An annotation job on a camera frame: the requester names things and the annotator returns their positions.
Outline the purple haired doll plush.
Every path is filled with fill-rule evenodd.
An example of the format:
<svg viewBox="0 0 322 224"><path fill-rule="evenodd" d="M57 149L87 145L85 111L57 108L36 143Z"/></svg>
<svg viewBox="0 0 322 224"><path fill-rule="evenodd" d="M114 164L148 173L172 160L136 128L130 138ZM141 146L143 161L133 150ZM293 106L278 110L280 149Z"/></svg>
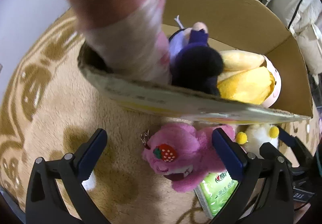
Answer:
<svg viewBox="0 0 322 224"><path fill-rule="evenodd" d="M180 29L169 38L171 85L220 96L217 82L224 63L208 44L207 26L196 22L185 28L179 17L175 21Z"/></svg>

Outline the pink plastic bag bundle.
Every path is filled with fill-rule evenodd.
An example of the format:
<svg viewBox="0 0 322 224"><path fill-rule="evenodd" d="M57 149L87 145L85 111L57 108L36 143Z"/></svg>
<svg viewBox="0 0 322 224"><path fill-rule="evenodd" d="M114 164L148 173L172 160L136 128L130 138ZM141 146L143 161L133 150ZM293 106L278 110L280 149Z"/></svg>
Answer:
<svg viewBox="0 0 322 224"><path fill-rule="evenodd" d="M167 84L165 0L68 0L86 43L113 73Z"/></svg>

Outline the white fluffy chick plush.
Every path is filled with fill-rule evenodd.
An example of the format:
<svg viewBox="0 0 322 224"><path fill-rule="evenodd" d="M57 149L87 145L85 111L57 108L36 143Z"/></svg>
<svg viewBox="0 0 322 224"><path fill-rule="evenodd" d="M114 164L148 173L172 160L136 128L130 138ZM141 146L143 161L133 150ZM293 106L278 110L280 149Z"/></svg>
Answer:
<svg viewBox="0 0 322 224"><path fill-rule="evenodd" d="M254 153L258 158L260 147L268 142L275 148L279 144L279 128L272 124L253 124L249 125L245 131L240 131L235 136L235 142L238 143L247 153Z"/></svg>

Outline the green tissue pack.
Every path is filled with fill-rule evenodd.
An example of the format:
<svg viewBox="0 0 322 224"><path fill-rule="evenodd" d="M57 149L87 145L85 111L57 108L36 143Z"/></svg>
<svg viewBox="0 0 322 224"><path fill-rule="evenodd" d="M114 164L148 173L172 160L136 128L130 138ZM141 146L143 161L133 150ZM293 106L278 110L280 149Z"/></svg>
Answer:
<svg viewBox="0 0 322 224"><path fill-rule="evenodd" d="M209 173L194 192L205 215L213 219L225 206L237 186L238 181L233 180L227 171Z"/></svg>

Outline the beige patterned fleece rug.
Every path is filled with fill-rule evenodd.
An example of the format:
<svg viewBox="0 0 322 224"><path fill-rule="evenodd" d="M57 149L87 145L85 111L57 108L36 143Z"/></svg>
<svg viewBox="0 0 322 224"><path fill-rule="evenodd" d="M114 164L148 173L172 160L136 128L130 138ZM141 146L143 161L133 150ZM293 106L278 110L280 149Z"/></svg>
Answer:
<svg viewBox="0 0 322 224"><path fill-rule="evenodd" d="M223 123L192 121L126 109L101 93L78 67L84 36L68 10L35 42L16 68L1 105L1 185L26 207L29 177L38 157L74 153L102 128L108 142L86 190L112 223L208 223L193 191L179 193L142 157L140 136L184 122L197 129ZM319 115L279 123L315 152Z"/></svg>

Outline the pink strawberry bear plush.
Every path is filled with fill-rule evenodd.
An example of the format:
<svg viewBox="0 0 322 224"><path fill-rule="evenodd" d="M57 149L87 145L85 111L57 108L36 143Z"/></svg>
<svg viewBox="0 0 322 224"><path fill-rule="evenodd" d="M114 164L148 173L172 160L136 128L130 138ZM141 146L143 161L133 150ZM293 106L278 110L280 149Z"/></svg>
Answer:
<svg viewBox="0 0 322 224"><path fill-rule="evenodd" d="M168 123L144 144L142 157L156 174L171 181L176 192L192 191L209 173L226 171L212 145L215 129L222 129L235 141L235 129L230 125L197 130L186 123Z"/></svg>

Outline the open cardboard box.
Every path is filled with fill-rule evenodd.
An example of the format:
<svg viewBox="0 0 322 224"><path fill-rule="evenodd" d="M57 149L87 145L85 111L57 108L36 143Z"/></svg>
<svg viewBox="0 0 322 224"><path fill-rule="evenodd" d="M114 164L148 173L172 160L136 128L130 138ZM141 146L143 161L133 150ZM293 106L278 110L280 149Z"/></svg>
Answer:
<svg viewBox="0 0 322 224"><path fill-rule="evenodd" d="M238 49L266 56L282 81L277 101L266 108L188 89L128 80L108 73L103 61L87 45L81 47L77 59L81 73L101 93L133 111L240 125L312 118L313 99L297 41L269 8L258 0L166 0L166 34L175 30L176 15L186 25L205 21L210 44L218 50Z"/></svg>

